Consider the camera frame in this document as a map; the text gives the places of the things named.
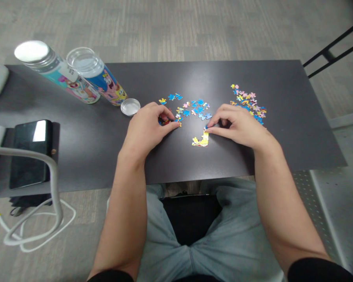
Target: left hand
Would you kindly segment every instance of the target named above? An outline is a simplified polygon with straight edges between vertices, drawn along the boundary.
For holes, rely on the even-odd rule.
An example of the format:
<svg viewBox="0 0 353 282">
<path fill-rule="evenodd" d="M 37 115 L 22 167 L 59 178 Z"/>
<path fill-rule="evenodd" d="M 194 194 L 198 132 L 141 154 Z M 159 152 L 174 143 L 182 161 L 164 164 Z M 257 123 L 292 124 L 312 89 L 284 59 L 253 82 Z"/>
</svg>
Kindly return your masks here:
<svg viewBox="0 0 353 282">
<path fill-rule="evenodd" d="M 149 152 L 162 141 L 171 131 L 178 128 L 179 122 L 170 122 L 165 126 L 158 123 L 158 117 L 165 121 L 167 118 L 175 120 L 174 115 L 164 105 L 155 102 L 142 107 L 129 122 L 126 139 L 122 152 L 127 152 L 145 160 Z"/>
</svg>

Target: smartphone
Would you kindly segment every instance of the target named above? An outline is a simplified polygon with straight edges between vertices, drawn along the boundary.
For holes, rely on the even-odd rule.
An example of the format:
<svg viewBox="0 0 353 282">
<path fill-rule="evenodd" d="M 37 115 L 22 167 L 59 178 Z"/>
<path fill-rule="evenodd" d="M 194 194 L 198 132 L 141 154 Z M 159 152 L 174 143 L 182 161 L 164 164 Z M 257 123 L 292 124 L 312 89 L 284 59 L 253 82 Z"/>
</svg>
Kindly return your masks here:
<svg viewBox="0 0 353 282">
<path fill-rule="evenodd" d="M 51 156 L 52 122 L 44 119 L 17 125 L 14 148 Z M 44 161 L 29 157 L 12 157 L 9 188 L 17 189 L 48 181 L 49 174 Z"/>
</svg>

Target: forearm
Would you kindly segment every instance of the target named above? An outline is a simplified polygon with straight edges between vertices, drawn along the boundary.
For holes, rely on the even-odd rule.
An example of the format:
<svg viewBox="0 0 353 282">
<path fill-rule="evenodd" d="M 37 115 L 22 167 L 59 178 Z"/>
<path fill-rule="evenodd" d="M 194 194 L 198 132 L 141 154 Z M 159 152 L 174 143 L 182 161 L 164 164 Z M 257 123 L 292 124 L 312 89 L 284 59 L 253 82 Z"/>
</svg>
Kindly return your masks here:
<svg viewBox="0 0 353 282">
<path fill-rule="evenodd" d="M 281 268 L 307 256 L 329 259 L 275 139 L 255 150 L 259 214 Z"/>
<path fill-rule="evenodd" d="M 118 269 L 136 280 L 146 238 L 145 159 L 120 152 L 110 204 L 94 266 L 89 276 Z"/>
</svg>

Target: perforated metal panel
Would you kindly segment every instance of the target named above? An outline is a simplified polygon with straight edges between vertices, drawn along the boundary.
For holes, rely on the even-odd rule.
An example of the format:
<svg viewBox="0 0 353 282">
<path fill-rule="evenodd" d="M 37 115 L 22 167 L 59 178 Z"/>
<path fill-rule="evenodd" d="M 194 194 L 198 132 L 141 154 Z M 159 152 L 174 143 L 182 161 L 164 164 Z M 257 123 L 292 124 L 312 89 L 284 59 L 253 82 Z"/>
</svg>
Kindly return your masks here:
<svg viewBox="0 0 353 282">
<path fill-rule="evenodd" d="M 333 132 L 348 166 L 293 177 L 328 254 L 353 274 L 353 125 Z"/>
<path fill-rule="evenodd" d="M 326 248 L 328 255 L 333 261 L 341 264 L 337 247 L 333 240 L 331 230 L 328 226 L 326 215 L 323 211 L 317 190 L 314 186 L 309 171 L 301 171 L 293 174 L 294 182 L 301 199 L 317 229 L 320 238 Z"/>
</svg>

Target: jeans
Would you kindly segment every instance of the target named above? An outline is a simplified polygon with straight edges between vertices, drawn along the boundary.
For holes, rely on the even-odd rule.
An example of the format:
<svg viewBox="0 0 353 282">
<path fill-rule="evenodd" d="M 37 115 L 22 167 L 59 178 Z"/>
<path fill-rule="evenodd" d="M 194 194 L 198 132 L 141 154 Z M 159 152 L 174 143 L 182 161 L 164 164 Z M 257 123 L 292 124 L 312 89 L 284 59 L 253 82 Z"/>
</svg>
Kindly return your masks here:
<svg viewBox="0 0 353 282">
<path fill-rule="evenodd" d="M 206 180 L 205 194 L 216 195 L 222 211 L 204 238 L 181 246 L 159 198 L 162 184 L 147 185 L 147 236 L 137 281 L 175 281 L 190 275 L 217 280 L 275 281 L 283 279 L 260 222 L 255 182 L 237 178 Z"/>
</svg>

